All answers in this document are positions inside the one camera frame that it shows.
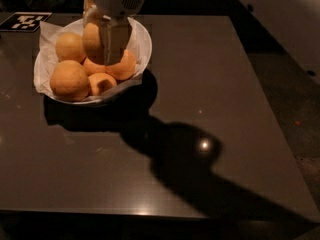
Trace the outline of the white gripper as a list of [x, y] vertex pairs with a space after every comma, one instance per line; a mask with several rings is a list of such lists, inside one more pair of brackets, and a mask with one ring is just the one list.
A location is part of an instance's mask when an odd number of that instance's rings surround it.
[[83, 25], [100, 22], [105, 65], [119, 63], [130, 40], [132, 27], [128, 16], [136, 15], [145, 0], [84, 0]]

